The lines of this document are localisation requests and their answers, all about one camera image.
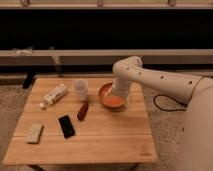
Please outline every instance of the plastic cup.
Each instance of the plastic cup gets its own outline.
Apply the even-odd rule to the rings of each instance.
[[[73,82],[73,91],[78,96],[79,100],[87,100],[88,82],[84,79],[78,79]]]

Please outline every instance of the table top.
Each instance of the table top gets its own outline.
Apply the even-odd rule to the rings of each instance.
[[[89,83],[89,110],[84,121],[77,120],[83,102],[72,91],[77,78],[38,78],[28,97],[7,153],[5,165],[142,163],[155,162],[157,155],[149,119],[139,84],[133,83],[130,106],[110,111],[98,99],[102,85],[113,78],[85,78]],[[41,110],[38,104],[59,83],[69,92],[56,104]],[[64,139],[58,118],[69,115],[76,135]],[[44,130],[39,144],[27,144],[26,136],[33,123]]]

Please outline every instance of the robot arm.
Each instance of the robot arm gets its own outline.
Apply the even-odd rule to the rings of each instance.
[[[139,57],[129,57],[113,66],[116,76],[112,93],[126,98],[132,82],[161,91],[188,104],[180,145],[179,171],[213,170],[213,80],[141,68]]]
[[[114,64],[114,94],[126,98],[131,83],[137,82],[188,104],[195,92],[213,85],[213,81],[208,78],[148,70],[141,68],[141,63],[139,57],[133,56]]]

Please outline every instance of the orange bowl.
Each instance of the orange bowl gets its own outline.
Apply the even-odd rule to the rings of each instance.
[[[109,90],[111,89],[113,83],[108,83],[103,85],[99,92],[99,100],[101,102],[101,104],[103,104],[104,106],[108,107],[108,108],[120,108],[123,107],[125,105],[125,100],[119,96],[115,96],[112,95],[108,98],[106,98],[106,93],[109,92]]]

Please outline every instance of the floor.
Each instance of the floor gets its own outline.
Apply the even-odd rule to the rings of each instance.
[[[32,170],[27,166],[9,167],[2,164],[8,143],[32,87],[22,89],[21,83],[22,77],[0,78],[0,171]],[[156,164],[140,164],[137,171],[177,171],[184,112],[163,112],[153,104],[153,97],[158,92],[146,87],[143,87],[143,92],[159,160]],[[161,97],[158,103],[165,108],[180,108],[164,97]],[[127,171],[132,167],[132,164],[43,166],[47,171]]]

